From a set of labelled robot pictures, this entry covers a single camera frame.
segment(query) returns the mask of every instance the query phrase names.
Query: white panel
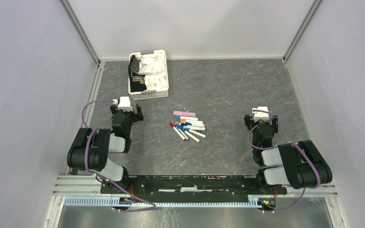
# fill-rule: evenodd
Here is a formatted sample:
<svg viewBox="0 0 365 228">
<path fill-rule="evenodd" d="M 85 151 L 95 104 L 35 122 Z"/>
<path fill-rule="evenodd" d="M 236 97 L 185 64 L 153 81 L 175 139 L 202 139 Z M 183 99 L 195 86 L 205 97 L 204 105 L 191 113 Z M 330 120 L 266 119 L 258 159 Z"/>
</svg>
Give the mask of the white panel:
<svg viewBox="0 0 365 228">
<path fill-rule="evenodd" d="M 59 1 L 0 0 L 0 227 L 42 227 L 94 69 Z"/>
<path fill-rule="evenodd" d="M 365 227 L 365 1 L 324 1 L 288 68 L 348 225 Z"/>
<path fill-rule="evenodd" d="M 70 0 L 102 59 L 281 57 L 312 0 Z"/>
</svg>

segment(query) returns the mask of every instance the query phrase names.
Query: laundry basket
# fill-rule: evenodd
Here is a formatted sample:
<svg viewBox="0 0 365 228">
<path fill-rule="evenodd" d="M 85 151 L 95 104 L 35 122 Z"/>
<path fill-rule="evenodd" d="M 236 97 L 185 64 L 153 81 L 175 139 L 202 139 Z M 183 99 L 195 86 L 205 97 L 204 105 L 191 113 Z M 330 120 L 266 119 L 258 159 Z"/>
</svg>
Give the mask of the laundry basket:
<svg viewBox="0 0 365 228">
<path fill-rule="evenodd" d="M 129 59 L 131 59 L 131 57 L 136 54 L 141 54 L 141 53 L 140 52 L 131 53 L 129 54 Z M 164 50 L 155 50 L 154 54 L 163 55 L 164 59 L 166 59 L 166 52 Z M 131 92 L 131 85 L 128 78 L 128 92 L 135 101 L 169 96 L 169 76 L 167 72 L 167 62 L 165 62 L 164 64 L 166 66 L 167 88 L 157 89 L 157 90 L 146 90 L 141 92 Z"/>
</svg>

